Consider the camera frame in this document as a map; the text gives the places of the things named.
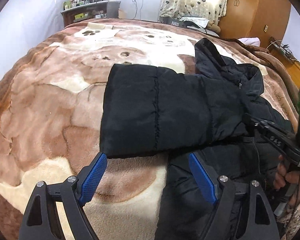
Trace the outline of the person's right hand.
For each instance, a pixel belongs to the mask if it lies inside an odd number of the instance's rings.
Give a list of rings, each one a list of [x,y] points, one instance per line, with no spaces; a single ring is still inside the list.
[[[289,200],[289,205],[291,207],[294,207],[300,204],[300,173],[298,171],[292,171],[288,173],[288,168],[284,164],[284,160],[284,156],[280,155],[280,163],[277,166],[277,172],[275,174],[273,185],[276,190],[284,187],[286,183],[299,185],[299,192],[295,193]]]

